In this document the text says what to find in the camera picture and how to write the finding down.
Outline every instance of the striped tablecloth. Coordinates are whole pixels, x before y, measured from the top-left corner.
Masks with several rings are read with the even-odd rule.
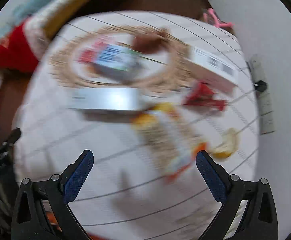
[[[182,106],[179,112],[209,143],[221,143],[228,128],[240,131],[239,150],[224,161],[228,173],[253,180],[258,155],[258,111],[247,64],[237,39],[203,22],[157,12],[120,11],[88,15],[66,24],[51,43],[31,79],[20,109],[23,135],[16,145],[19,181],[48,179],[73,163],[84,149],[95,165],[70,207],[85,230],[113,240],[197,239],[220,207],[195,164],[174,183],[166,184],[148,156],[150,148],[129,123],[116,118],[88,118],[67,108],[67,89],[50,75],[50,56],[76,36],[105,25],[168,27],[176,38],[233,63],[239,87],[229,97],[226,111],[200,114]],[[164,101],[183,96],[175,92]]]

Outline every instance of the screw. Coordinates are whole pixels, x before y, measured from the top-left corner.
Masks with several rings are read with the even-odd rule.
[[[59,175],[59,174],[54,174],[54,175],[51,177],[51,179],[52,179],[53,181],[57,181],[59,178],[60,178],[60,175]]]
[[[232,179],[233,181],[238,181],[239,180],[239,176],[238,175],[235,175],[235,174],[232,174],[230,176],[230,179]]]
[[[27,185],[29,183],[29,179],[28,178],[25,178],[24,180],[22,180],[22,184],[23,185]]]
[[[261,183],[264,184],[264,185],[267,185],[267,184],[268,184],[268,181],[267,181],[267,179],[262,178],[262,179],[261,179]]]

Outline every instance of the red cloth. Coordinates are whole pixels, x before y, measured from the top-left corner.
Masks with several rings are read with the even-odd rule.
[[[0,41],[0,69],[17,69],[33,73],[39,61],[32,53],[23,33],[23,22]]]

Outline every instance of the snack bag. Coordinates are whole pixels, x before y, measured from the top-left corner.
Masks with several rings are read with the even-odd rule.
[[[152,148],[152,160],[169,181],[173,181],[206,149],[206,141],[195,135],[174,106],[160,103],[138,116],[134,128]]]

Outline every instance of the jute rope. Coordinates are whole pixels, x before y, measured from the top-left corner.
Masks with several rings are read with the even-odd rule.
[[[50,64],[53,66],[51,74],[58,79],[61,86],[68,87],[107,87],[107,86],[130,86],[141,88],[148,92],[155,93],[156,96],[162,96],[164,93],[179,90],[181,87],[189,87],[194,80],[192,73],[186,66],[186,57],[188,54],[188,45],[178,40],[170,34],[166,36],[166,50],[169,52],[169,61],[163,71],[156,73],[144,79],[134,80],[130,83],[113,84],[97,82],[84,79],[78,76],[71,69],[71,56],[74,51],[84,42],[95,38],[100,34],[110,33],[128,33],[135,35],[137,33],[157,32],[155,28],[144,26],[106,26],[95,33],[87,33],[83,37],[76,37],[70,41],[63,49],[53,54],[50,58]],[[89,77],[101,77],[96,73],[89,73]]]

